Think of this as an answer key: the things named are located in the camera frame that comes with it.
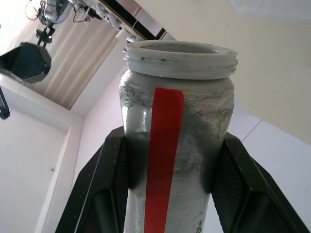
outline white wall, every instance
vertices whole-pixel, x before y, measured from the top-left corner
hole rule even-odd
[[[0,132],[0,232],[33,233],[66,134],[18,109]]]
[[[0,232],[54,233],[72,190],[83,119],[2,75],[0,85],[11,110],[0,122]]]
[[[121,68],[107,86],[101,98],[84,120],[75,179],[81,169],[104,143],[108,134],[113,129],[123,125],[118,88],[120,77],[124,71],[125,66]]]

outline curtain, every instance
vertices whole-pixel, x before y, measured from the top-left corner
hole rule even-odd
[[[132,14],[138,11],[135,7]],[[48,99],[70,109],[92,79],[117,43],[115,30],[105,20],[92,19],[88,23],[74,23],[74,12],[59,25],[52,36],[47,50],[52,57],[52,67],[48,76],[40,83],[27,86]],[[83,20],[84,14],[77,13],[76,21]],[[22,41],[37,43],[35,29],[44,29],[37,21],[29,21],[13,41],[12,46]]]

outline red stripe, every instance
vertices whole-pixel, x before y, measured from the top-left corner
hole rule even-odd
[[[164,233],[184,110],[179,90],[155,89],[146,188],[145,233]]]

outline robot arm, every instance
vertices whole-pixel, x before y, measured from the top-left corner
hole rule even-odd
[[[56,5],[56,0],[47,0],[47,5],[44,9],[44,17],[51,22],[56,22],[58,19]]]

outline cable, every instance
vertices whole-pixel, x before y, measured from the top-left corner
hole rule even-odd
[[[136,23],[138,22],[138,20],[139,20],[141,14],[142,14],[142,12],[141,12],[140,15],[137,17],[136,22],[133,24],[133,26],[132,26],[132,28],[131,28],[131,37],[133,37],[133,34],[132,34],[132,33],[133,33],[133,29],[134,29]]]
[[[46,4],[47,3],[44,0],[40,1],[39,20],[43,25],[48,24],[48,20],[44,17],[44,10],[45,10]]]
[[[14,105],[12,106],[12,108],[11,108],[11,111],[10,111],[10,114],[11,114],[11,112],[13,111],[13,109],[15,108],[15,106],[16,106],[16,103],[17,103],[17,99],[18,99],[18,97],[19,97],[19,95],[24,91],[24,89],[25,89],[25,85],[24,84],[22,84],[23,85],[23,89],[17,94],[17,96],[16,96],[16,98],[15,98],[15,101],[14,101]]]
[[[72,7],[73,7],[73,11],[74,11],[74,17],[73,17],[73,22],[74,23],[82,23],[82,22],[85,22],[86,21],[86,19],[85,20],[81,20],[81,21],[75,21],[75,19],[76,19],[76,16],[77,16],[77,10],[76,10],[76,7],[71,3],[71,5],[72,5]]]
[[[34,10],[37,12],[37,15],[35,16],[35,18],[30,18],[30,17],[28,17],[28,15],[27,15],[27,13],[26,13],[26,9],[27,9],[29,3],[31,3],[31,5],[33,6]],[[34,5],[33,5],[33,3],[32,3],[32,0],[29,0],[29,1],[27,2],[26,6],[25,6],[25,9],[24,9],[24,13],[25,13],[25,16],[26,16],[29,20],[31,20],[31,21],[35,21],[35,20],[37,20],[37,19],[39,18],[39,11],[38,11],[37,9],[35,9],[35,7],[34,7]]]

